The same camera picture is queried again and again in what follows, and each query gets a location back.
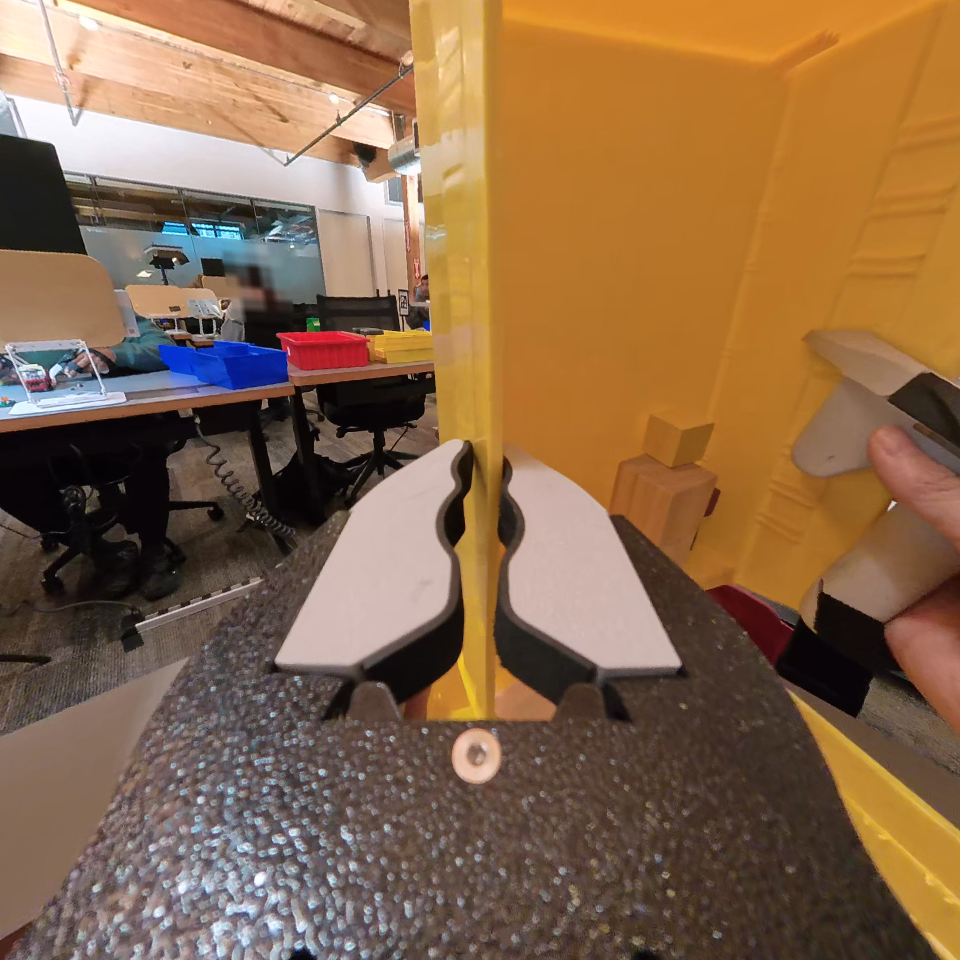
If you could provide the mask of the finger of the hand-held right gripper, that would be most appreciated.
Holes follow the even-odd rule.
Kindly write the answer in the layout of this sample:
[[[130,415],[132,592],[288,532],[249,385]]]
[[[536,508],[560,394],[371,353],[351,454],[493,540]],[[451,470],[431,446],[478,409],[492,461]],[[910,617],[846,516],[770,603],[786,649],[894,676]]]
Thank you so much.
[[[928,457],[959,474],[959,387],[873,333],[810,331],[804,341],[840,373],[794,442],[794,465],[830,478],[869,467],[870,437],[906,433]]]

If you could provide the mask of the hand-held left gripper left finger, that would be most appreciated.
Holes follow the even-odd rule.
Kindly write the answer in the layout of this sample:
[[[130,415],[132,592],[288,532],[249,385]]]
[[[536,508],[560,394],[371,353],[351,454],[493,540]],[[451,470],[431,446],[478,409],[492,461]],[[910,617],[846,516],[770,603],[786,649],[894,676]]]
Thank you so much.
[[[277,670],[374,682],[405,702],[455,666],[464,603],[455,547],[474,450],[450,439],[349,511],[274,659]]]

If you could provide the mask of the pile of wooden cubes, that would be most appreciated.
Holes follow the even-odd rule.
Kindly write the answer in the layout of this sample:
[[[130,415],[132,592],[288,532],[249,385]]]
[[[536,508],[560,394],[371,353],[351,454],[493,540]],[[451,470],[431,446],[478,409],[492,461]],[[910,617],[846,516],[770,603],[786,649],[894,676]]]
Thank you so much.
[[[641,453],[617,468],[609,513],[680,567],[720,497],[717,474],[703,465],[713,434],[700,417],[651,414]]]

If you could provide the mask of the red plastic box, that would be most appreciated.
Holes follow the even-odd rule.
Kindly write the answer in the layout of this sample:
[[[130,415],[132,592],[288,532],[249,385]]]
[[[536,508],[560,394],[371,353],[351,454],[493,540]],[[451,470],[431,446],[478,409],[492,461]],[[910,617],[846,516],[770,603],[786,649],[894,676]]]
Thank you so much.
[[[792,637],[794,626],[767,601],[732,584],[707,591],[711,599],[739,625],[771,666],[775,666]]]

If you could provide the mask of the yellow plastic box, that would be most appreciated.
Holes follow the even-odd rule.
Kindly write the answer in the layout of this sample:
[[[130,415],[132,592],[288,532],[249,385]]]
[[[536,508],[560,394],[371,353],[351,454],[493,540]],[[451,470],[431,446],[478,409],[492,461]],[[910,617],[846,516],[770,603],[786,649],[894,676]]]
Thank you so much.
[[[786,682],[875,867],[940,958],[959,957],[958,777]]]
[[[456,714],[493,713],[501,448],[609,506],[711,425],[687,570],[796,608],[886,506],[789,450],[870,330],[958,375],[958,2],[411,2],[440,437],[478,457]]]

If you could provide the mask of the person's right hand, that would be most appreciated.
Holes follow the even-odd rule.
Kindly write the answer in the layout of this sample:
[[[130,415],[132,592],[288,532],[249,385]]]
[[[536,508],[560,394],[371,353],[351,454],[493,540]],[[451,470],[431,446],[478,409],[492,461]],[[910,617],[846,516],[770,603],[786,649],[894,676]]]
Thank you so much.
[[[959,548],[959,481],[901,429],[884,426],[868,456],[891,498]],[[892,619],[885,637],[903,673],[930,707],[959,732],[959,585],[943,583]]]

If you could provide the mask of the white power strip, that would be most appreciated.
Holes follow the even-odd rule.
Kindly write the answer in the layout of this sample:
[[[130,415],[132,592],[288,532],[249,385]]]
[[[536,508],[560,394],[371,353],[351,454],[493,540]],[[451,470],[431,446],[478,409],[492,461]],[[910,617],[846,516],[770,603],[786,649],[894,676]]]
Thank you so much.
[[[130,653],[143,646],[146,635],[152,630],[165,627],[178,620],[192,617],[234,600],[247,598],[261,583],[262,578],[260,577],[250,578],[244,582],[235,583],[189,601],[165,606],[149,613],[144,613],[133,607],[122,618],[120,638],[122,649],[125,653]]]

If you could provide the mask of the black mesh office chair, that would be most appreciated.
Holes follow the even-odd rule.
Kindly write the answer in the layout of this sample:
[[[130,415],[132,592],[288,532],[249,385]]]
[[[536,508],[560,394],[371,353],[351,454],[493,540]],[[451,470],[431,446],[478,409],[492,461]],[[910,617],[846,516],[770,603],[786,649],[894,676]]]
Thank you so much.
[[[402,323],[393,294],[387,296],[317,297],[319,328],[323,332],[380,330],[381,335],[401,334]],[[347,500],[354,502],[376,474],[398,470],[415,454],[396,453],[387,448],[386,432],[415,426],[426,412],[426,399],[436,389],[434,374],[390,375],[319,385],[316,389],[321,413],[337,428],[337,437],[368,433],[370,452],[346,461],[351,485]]]

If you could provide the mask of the red storage bin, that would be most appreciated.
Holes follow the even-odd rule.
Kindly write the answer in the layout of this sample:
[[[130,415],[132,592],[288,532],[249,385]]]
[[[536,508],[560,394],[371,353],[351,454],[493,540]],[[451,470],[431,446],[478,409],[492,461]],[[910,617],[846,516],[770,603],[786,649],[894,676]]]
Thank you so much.
[[[278,332],[276,337],[288,363],[301,371],[366,367],[370,363],[368,339],[344,331]]]

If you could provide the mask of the blue storage bin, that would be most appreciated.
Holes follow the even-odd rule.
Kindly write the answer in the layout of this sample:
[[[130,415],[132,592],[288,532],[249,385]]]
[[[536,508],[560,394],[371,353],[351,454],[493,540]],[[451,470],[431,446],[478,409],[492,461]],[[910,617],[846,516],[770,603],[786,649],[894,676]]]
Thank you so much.
[[[283,350],[247,342],[215,341],[212,346],[162,344],[160,358],[169,371],[227,390],[253,389],[289,380]]]

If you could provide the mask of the black swivel chair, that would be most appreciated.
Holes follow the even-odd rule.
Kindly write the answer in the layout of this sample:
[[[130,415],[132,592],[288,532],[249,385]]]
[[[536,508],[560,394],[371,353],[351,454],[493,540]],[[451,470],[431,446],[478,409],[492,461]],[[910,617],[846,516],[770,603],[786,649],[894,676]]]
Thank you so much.
[[[93,566],[99,598],[158,601],[182,585],[185,556],[168,536],[169,459],[183,439],[121,440],[103,452],[2,454],[2,511]]]

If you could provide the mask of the grey office table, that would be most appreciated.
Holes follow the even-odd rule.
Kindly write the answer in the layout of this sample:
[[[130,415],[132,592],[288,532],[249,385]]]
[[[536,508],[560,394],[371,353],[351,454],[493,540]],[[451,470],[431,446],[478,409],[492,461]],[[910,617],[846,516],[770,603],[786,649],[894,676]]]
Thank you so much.
[[[263,400],[293,393],[289,382],[266,393],[252,387],[186,385],[178,382],[181,377],[165,370],[134,373],[122,376],[120,389],[106,387],[108,395],[124,396],[121,403],[78,412],[56,403],[53,412],[43,412],[27,402],[29,414],[2,415],[2,511],[62,546],[78,543],[77,553],[89,557],[99,572],[117,575],[108,590],[111,596],[125,594],[137,580],[136,556],[139,571],[159,595],[179,582],[180,569],[167,542],[167,460],[181,441],[248,429],[261,481],[259,504],[266,509],[263,522],[272,524],[273,534],[282,539],[294,535],[278,512],[259,415]],[[124,494],[103,507],[108,527],[121,524],[126,533],[138,536],[139,545],[107,542],[100,528],[84,530],[77,540],[76,525],[87,523],[86,488],[117,485]]]

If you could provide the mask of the wooden chair back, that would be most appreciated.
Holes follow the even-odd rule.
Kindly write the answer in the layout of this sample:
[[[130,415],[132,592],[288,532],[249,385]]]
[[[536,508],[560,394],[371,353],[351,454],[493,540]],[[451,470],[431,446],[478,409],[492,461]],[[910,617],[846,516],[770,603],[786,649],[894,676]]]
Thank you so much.
[[[125,287],[135,315],[151,320],[173,320],[189,315],[188,302],[196,298],[197,289],[171,285],[128,284]]]
[[[113,347],[125,321],[107,270],[84,254],[1,251],[1,344],[82,340]]]

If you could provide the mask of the clear acrylic stand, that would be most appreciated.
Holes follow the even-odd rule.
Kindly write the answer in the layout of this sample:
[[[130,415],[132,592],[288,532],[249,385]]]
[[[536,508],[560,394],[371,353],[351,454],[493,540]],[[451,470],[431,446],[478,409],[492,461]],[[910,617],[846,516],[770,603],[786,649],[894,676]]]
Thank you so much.
[[[11,419],[110,409],[128,402],[104,382],[109,359],[79,339],[8,342],[4,354],[25,395],[2,405]]]

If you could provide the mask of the silver air duct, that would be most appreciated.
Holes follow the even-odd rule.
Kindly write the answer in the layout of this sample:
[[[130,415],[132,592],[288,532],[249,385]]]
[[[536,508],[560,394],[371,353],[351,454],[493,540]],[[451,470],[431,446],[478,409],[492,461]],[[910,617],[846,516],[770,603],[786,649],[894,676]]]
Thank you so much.
[[[422,173],[421,144],[416,118],[412,120],[409,134],[390,145],[387,159],[390,169],[399,176],[417,177]]]

